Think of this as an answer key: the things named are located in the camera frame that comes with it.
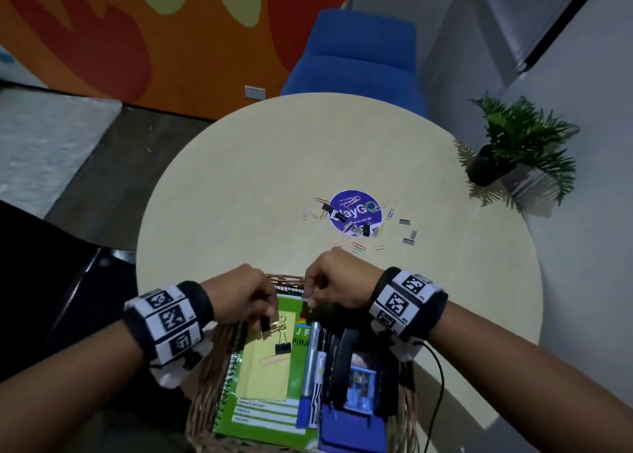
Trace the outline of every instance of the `wicker basket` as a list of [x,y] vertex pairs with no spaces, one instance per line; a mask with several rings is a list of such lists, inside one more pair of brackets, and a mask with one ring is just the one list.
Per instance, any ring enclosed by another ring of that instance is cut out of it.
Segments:
[[[274,285],[303,289],[304,280],[299,276],[269,274]],[[186,436],[197,453],[255,453],[288,452],[286,447],[224,437],[213,433],[213,422],[226,378],[236,325],[218,325],[211,339],[213,350],[201,363],[196,397],[187,418]],[[400,385],[398,415],[387,422],[387,444],[389,453],[414,453],[419,449],[415,433],[415,392]]]

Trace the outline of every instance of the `blue chair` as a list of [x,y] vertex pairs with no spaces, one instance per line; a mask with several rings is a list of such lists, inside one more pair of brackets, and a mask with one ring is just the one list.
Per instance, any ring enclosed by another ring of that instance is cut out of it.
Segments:
[[351,10],[321,11],[281,96],[314,92],[375,98],[426,117],[415,75],[413,23]]

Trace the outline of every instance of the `light wooden tabletop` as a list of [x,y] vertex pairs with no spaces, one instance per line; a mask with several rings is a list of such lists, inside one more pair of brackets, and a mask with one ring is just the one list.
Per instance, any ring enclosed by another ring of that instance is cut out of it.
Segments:
[[[537,343],[542,286],[532,238],[516,209],[468,197],[454,139],[397,106],[336,93],[234,112],[192,140],[156,185],[138,238],[139,290],[245,262],[303,274],[341,240],[331,221],[304,218],[304,206],[320,215],[315,198],[355,189],[386,203],[385,216],[394,209],[382,236],[359,241],[366,260],[422,273],[452,301]],[[413,229],[415,245],[404,244]],[[428,351],[416,362],[439,379]],[[489,426],[492,407],[443,359],[442,368],[447,393]],[[434,406],[436,398],[420,401]]]

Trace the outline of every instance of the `wall socket plate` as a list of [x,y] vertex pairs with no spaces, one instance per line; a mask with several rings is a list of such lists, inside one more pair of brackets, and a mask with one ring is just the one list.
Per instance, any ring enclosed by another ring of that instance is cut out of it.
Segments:
[[247,98],[252,98],[254,100],[266,99],[266,90],[264,88],[257,88],[255,86],[244,85],[244,91],[246,92]]

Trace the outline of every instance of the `wristband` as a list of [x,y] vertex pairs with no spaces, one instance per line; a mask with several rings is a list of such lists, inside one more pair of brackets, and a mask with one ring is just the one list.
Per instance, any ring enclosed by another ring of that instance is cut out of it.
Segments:
[[389,330],[392,352],[401,361],[411,361],[439,321],[447,299],[446,292],[428,278],[388,268],[372,294],[372,329]]
[[155,289],[125,303],[123,321],[147,362],[164,365],[202,339],[213,306],[194,281]]

